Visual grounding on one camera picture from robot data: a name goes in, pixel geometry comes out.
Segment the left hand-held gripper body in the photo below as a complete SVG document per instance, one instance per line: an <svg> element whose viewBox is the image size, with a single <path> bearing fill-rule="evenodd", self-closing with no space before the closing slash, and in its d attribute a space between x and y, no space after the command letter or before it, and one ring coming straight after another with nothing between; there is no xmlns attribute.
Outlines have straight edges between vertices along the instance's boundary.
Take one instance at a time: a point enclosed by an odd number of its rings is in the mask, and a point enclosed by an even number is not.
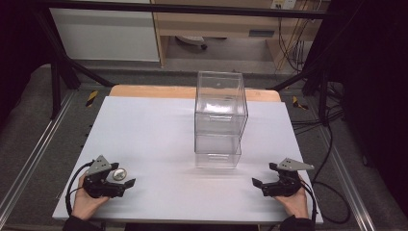
<svg viewBox="0 0 408 231"><path fill-rule="evenodd" d="M124 184L112 183L107 180L112 172L111 164L102 155L98 156L85 173L83 188L93 198L101 196L122 197Z"/></svg>

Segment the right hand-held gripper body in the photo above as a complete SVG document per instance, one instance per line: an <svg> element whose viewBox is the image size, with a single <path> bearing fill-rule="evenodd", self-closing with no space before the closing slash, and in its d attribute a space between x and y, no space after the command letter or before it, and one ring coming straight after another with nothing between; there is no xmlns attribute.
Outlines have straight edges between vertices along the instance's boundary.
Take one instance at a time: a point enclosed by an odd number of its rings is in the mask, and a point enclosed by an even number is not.
<svg viewBox="0 0 408 231"><path fill-rule="evenodd" d="M264 196L290 196L301 188L298 172L300 170L312 170L313 165L305 164L290 158L285 158L277 164L278 181L274 183L263 183L261 189Z"/></svg>

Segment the person's right hand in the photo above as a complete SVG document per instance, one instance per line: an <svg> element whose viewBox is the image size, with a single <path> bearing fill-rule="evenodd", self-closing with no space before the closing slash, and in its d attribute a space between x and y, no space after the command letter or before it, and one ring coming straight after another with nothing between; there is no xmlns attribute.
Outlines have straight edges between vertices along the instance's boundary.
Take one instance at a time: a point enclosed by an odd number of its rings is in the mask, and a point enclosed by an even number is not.
<svg viewBox="0 0 408 231"><path fill-rule="evenodd" d="M307 195L303 187L301 187L295 194L290 196L275 196L275 200L280 202L286 213L291 217L308 218Z"/></svg>

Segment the person's left hand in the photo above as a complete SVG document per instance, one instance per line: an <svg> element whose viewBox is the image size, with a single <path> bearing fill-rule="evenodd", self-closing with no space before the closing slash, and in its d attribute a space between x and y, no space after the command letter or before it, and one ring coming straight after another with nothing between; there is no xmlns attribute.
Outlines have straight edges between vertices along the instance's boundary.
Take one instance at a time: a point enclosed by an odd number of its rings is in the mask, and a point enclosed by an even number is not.
<svg viewBox="0 0 408 231"><path fill-rule="evenodd" d="M83 189L85 176L82 175L78 182L78 191L75 193L74 205L71 215L81 220L89 220L97 210L104 205L109 197L93 198Z"/></svg>

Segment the white table board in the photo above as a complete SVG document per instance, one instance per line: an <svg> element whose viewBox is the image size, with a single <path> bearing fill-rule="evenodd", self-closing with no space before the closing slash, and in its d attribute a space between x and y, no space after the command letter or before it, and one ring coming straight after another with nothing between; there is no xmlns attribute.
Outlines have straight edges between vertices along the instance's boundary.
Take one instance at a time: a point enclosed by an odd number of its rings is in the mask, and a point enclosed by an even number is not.
<svg viewBox="0 0 408 231"><path fill-rule="evenodd" d="M234 169L198 168L191 99L105 98L77 161L98 156L125 168L133 188L113 198L95 218L113 222L279 222L287 214L263 196L253 179L274 182L269 164L301 154L282 102L250 102L242 156Z"/></svg>

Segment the clear plastic drawer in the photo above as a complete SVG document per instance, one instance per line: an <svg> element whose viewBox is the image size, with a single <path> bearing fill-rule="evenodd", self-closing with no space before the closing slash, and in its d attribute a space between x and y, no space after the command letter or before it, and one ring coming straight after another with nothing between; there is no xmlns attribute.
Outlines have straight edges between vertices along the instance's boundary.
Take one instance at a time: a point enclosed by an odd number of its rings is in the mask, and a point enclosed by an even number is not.
<svg viewBox="0 0 408 231"><path fill-rule="evenodd" d="M196 113L194 131L201 135L240 136L245 128L248 114Z"/></svg>
<svg viewBox="0 0 408 231"><path fill-rule="evenodd" d="M235 168L241 158L241 139L237 136L196 135L195 166L204 168Z"/></svg>

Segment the yellow black tape strip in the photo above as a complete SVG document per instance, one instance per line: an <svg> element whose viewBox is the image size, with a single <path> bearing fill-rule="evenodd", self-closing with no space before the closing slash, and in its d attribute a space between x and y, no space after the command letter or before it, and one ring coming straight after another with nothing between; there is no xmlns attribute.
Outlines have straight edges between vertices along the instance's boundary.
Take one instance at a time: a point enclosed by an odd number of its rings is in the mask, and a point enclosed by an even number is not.
<svg viewBox="0 0 408 231"><path fill-rule="evenodd" d="M302 104L299 103L296 96L293 96L293 106L295 108L300 108L302 110L309 110L309 107L307 105L302 105Z"/></svg>
<svg viewBox="0 0 408 231"><path fill-rule="evenodd" d="M88 98L88 100L86 102L86 107L91 107L91 105L92 105L94 99L96 98L97 94L98 94L98 90L93 90L90 93L89 98Z"/></svg>

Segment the black metal stand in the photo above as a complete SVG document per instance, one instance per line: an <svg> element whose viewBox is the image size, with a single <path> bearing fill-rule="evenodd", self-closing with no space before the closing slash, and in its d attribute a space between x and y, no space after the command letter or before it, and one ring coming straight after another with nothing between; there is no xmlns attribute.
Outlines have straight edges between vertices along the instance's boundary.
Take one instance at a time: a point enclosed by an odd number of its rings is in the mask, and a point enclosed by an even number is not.
<svg viewBox="0 0 408 231"><path fill-rule="evenodd" d="M303 69L300 73L294 75L294 77L277 84L268 90L280 91L284 88L306 78L307 81L302 89L305 96L312 95L316 90L319 92L319 106L318 106L318 119L324 125L329 125L329 119L326 114L326 103L328 94L328 69L326 67L312 64L309 67Z"/></svg>
<svg viewBox="0 0 408 231"><path fill-rule="evenodd" d="M32 13L47 39L51 53L52 119L56 118L62 110L61 80L64 80L65 85L70 90L77 90L81 86L76 70L104 87L115 86L114 83L91 72L68 57L58 30L51 22L51 13L48 10L32 10Z"/></svg>

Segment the clear plastic drawer cabinet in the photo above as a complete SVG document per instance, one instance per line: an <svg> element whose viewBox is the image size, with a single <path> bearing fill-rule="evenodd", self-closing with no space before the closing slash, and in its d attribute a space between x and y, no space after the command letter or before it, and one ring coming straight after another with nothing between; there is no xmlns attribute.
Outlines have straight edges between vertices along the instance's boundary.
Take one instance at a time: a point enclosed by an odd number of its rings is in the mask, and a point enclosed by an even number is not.
<svg viewBox="0 0 408 231"><path fill-rule="evenodd" d="M195 96L196 113L248 114L242 75L200 71Z"/></svg>

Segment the white panel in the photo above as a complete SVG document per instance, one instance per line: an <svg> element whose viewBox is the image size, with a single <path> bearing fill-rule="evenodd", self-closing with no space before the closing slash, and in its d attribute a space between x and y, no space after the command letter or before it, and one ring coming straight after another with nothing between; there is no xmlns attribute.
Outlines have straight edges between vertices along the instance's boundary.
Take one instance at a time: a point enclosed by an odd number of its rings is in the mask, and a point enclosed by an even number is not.
<svg viewBox="0 0 408 231"><path fill-rule="evenodd" d="M67 55L76 60L159 60L150 13L51 9Z"/></svg>

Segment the black curtain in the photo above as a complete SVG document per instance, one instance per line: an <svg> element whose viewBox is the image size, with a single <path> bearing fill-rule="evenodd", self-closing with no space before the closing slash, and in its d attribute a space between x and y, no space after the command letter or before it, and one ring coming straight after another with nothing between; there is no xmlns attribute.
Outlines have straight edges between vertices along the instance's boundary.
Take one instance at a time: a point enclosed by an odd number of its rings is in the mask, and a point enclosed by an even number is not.
<svg viewBox="0 0 408 231"><path fill-rule="evenodd" d="M408 217L408 0L331 0L343 13L330 77L364 153Z"/></svg>
<svg viewBox="0 0 408 231"><path fill-rule="evenodd" d="M0 126L41 64L29 0L0 0Z"/></svg>

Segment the light wooden desk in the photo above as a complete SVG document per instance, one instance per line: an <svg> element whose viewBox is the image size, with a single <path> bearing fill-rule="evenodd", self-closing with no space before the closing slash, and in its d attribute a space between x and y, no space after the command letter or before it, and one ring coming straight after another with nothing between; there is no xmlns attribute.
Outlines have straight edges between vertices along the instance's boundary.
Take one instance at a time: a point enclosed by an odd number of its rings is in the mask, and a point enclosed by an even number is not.
<svg viewBox="0 0 408 231"><path fill-rule="evenodd" d="M272 9L271 0L150 0L153 4ZM293 10L325 12L330 0L296 0ZM319 19L239 15L154 13L157 36L255 38L267 42L275 67L281 69L298 41L315 39Z"/></svg>

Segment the aluminium floor rail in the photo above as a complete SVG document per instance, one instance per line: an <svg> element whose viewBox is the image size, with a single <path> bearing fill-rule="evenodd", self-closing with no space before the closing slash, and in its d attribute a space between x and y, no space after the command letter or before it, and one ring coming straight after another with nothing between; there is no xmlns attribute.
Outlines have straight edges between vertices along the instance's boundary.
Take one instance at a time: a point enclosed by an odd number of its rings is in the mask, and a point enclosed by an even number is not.
<svg viewBox="0 0 408 231"><path fill-rule="evenodd" d="M375 225L370 217L370 214L359 194L356 185L348 172L344 161L341 158L340 152L334 143L333 136L328 127L320 127L319 131L325 140L325 144L329 151L329 160L338 176L339 182L344 191L345 198L350 206L350 210L356 219L356 222L361 231L375 231Z"/></svg>
<svg viewBox="0 0 408 231"><path fill-rule="evenodd" d="M66 111L68 110L72 98L76 95L76 90L70 90L64 97L61 104L61 110L57 113L56 117L51 119L44 132L41 134L36 146L30 153L27 161L25 162L22 169L16 176L12 186L6 193L4 199L0 202L0 227L3 226L12 210L18 201L19 197L22 195L28 181L30 180L33 172L35 171L43 153L45 152L48 144L51 142L54 134L56 133L59 125L61 124Z"/></svg>

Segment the white wall socket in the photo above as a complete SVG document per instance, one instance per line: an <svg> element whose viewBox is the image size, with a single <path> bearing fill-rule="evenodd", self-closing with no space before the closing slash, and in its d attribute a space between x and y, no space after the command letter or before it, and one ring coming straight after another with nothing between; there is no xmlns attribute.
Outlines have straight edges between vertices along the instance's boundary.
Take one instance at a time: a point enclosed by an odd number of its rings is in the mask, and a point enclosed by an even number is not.
<svg viewBox="0 0 408 231"><path fill-rule="evenodd" d="M292 10L296 0L271 0L271 8L278 10Z"/></svg>

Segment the black metal frame bar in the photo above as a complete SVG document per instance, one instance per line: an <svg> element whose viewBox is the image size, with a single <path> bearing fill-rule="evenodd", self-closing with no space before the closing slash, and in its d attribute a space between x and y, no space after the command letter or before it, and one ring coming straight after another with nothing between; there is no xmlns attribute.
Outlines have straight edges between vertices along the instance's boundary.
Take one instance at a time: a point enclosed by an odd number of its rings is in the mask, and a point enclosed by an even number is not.
<svg viewBox="0 0 408 231"><path fill-rule="evenodd" d="M189 14L195 13L195 14L241 15L241 16L305 18L305 19L329 19L341 16L340 13L319 11L265 10L220 6L143 4L143 3L121 3L100 1L35 0L35 4L39 7L54 9L142 12L142 13L189 13Z"/></svg>

